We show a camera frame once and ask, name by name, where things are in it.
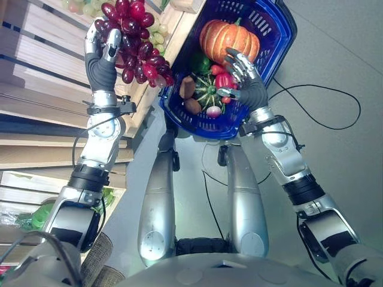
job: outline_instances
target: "red grape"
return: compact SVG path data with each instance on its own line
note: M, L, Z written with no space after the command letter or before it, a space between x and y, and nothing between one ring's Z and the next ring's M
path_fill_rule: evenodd
M157 87L156 81L155 80L149 80L149 86L152 87L152 88Z
M104 28L107 34L109 34L111 29L121 30L120 25L118 25L116 22L109 21L109 20L104 21Z
M148 80L148 78L144 74L144 71L142 69L142 65L137 65L137 67L134 71L134 76L136 77L138 84L143 84Z
M168 74L166 74L166 75L162 75L164 78L165 78L165 80L166 80L166 85L167 86L172 86L172 85L174 85L174 80L173 80L173 77L172 76L170 76L170 75L168 75Z
M145 13L143 18L140 21L140 25L143 28L148 28L154 23L154 16L148 12Z
M121 18L129 16L129 0L117 0L115 3L115 10Z
M129 37L127 35L122 36L122 49L133 56L137 56L138 52L138 43L135 38Z
M146 60L150 57L153 51L153 44L151 42L144 42L138 48L138 57L141 60Z
M134 70L138 64L137 57L132 55L127 55L125 60L125 67L128 70Z
M165 64L165 58L162 56L151 56L149 59L147 59L147 63L153 66L162 65Z
M118 22L120 20L114 6L110 3L102 3L101 10L109 20Z
M145 16L145 7L142 2L131 3L129 9L130 16L140 21Z
M129 36L137 36L139 34L139 24L133 18L126 18L122 21L122 31Z
M124 69L124 71L122 72L122 81L125 84L130 84L133 81L133 79L134 79L134 71Z
M149 39L150 33L147 29L141 28L139 31L139 37L141 39Z
M152 56L158 56L159 54L160 54L160 51L156 48L154 48L153 51L151 52Z
M126 61L125 59L126 57L123 54L123 52L119 51L117 55L117 60L115 61L115 66L120 69L125 68L125 61Z
M156 67L154 67L151 64L143 64L142 65L142 71L144 72L144 75L149 79L153 80L158 77L158 72L156 70Z
M101 33L101 35L105 35L105 34L107 35L107 33L105 31L104 21L103 20L97 19L95 21L95 27L96 27L96 30Z
M161 64L156 67L158 74L160 75L170 75L170 67L166 64Z

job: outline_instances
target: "robot finger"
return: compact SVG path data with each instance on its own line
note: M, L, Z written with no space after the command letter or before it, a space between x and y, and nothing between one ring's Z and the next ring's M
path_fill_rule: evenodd
M105 44L102 57L111 63L115 63L121 44L121 32L118 29L112 29L109 33L107 43Z

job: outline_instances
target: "green vegetable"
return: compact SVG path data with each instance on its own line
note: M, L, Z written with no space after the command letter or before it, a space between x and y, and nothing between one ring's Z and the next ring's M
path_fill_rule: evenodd
M196 82L193 98L200 103L202 110L204 111L211 106L219 106L223 114L225 104L221 102L220 96L217 94L214 76L211 74L196 75L195 73L192 73L192 76Z
M202 52L197 52L190 58L190 70L198 75L210 73L211 62Z
M110 188L110 187L104 187L102 189L102 196L104 198L104 202L105 202L105 207L108 207L109 205L111 205L115 199L114 195L113 195L113 188ZM102 214L102 203L99 204L99 206L97 207L92 207L92 209L95 211L95 212L98 212L100 214Z

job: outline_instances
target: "concrete floor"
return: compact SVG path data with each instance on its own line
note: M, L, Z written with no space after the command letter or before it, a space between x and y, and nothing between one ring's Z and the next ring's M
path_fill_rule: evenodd
M338 88L362 105L359 122L342 131L324 129L311 121L283 93L270 102L284 115L302 154L323 189L331 194L362 241L383 250L382 110L383 2L381 0L286 0L298 26L298 36L275 78L284 86L312 83ZM280 88L272 82L269 94ZM346 126L357 115L356 104L341 94L314 88L293 91L320 122ZM156 145L165 130L163 113L155 103L154 121L127 168L127 193L105 226L114 244L108 265L131 276L144 268L137 252L138 219ZM177 237L218 237L208 207L202 176L202 151L207 141L192 136L177 139L181 170L174 174ZM258 180L267 167L254 139L242 140ZM207 171L227 182L225 168L216 164L218 146L206 146ZM208 181L218 221L227 232L226 190ZM269 229L269 258L315 272L295 229L295 214L285 192L273 178L260 186ZM332 274L329 266L321 267Z

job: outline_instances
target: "pumpkin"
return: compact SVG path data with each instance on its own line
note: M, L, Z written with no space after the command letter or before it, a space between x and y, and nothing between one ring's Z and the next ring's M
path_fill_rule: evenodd
M241 27L239 18L234 24L221 20L211 20L202 28L199 44L209 59L224 64L226 48L233 48L246 55L253 63L260 49L259 39L255 34Z

